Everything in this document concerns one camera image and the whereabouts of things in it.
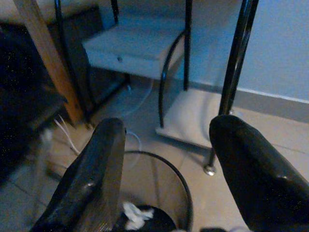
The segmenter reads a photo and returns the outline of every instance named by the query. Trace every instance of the crumpled paper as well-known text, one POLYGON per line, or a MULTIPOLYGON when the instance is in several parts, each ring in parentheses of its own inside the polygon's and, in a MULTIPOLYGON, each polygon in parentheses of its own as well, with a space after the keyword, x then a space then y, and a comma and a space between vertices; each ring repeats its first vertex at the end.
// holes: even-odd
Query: crumpled paper
POLYGON ((124 213, 128 218, 126 230, 138 230, 144 226, 145 221, 154 217, 154 209, 141 211, 134 204, 124 202, 124 213))

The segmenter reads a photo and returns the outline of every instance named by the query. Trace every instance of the baseboard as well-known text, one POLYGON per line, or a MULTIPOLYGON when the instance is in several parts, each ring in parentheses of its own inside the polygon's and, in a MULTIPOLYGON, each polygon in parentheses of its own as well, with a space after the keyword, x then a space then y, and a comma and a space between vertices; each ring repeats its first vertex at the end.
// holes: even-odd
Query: baseboard
MULTIPOLYGON (((221 93, 222 87, 190 83, 190 87, 221 93)), ((309 101, 238 88, 234 106, 309 123, 309 101)))

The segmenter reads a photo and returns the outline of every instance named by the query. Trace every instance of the curved metal leg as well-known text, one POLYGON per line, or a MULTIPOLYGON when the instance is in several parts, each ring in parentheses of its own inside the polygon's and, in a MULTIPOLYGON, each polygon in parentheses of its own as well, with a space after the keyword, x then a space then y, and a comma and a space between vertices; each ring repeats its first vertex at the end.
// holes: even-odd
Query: curved metal leg
POLYGON ((160 119, 160 127, 164 128, 164 121, 163 121, 163 91, 164 91, 164 84, 165 84, 165 77, 164 75, 161 76, 160 80, 160 89, 159 89, 159 119, 160 119))
POLYGON ((90 101, 91 101, 93 107, 95 107, 97 105, 97 103, 96 103, 96 100, 93 96, 93 92, 92 92, 91 85, 90 85, 90 77, 91 77, 90 71, 91 71, 91 66, 88 65, 87 69, 86 69, 86 87, 87 87, 88 96, 90 98, 90 101))

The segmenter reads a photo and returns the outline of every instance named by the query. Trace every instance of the chrome foot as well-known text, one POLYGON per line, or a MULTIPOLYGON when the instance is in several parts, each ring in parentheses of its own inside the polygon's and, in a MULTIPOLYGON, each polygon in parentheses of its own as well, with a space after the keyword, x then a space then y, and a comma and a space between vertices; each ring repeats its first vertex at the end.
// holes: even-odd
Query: chrome foot
POLYGON ((127 87, 128 91, 129 91, 129 93, 131 93, 131 92, 132 92, 131 85, 129 84, 129 85, 127 85, 126 87, 127 87))
POLYGON ((209 165, 204 166, 203 170, 204 170, 204 173, 210 176, 214 176, 217 171, 215 166, 209 166, 209 165))

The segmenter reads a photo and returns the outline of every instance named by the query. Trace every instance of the shelf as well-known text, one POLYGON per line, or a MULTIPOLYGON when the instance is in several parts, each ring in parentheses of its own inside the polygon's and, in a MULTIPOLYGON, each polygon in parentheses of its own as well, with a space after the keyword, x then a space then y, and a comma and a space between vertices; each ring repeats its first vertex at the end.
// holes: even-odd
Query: shelf
POLYGON ((218 115, 221 94, 190 89, 182 92, 164 117, 164 128, 156 132, 199 147, 211 147, 210 121, 218 115))

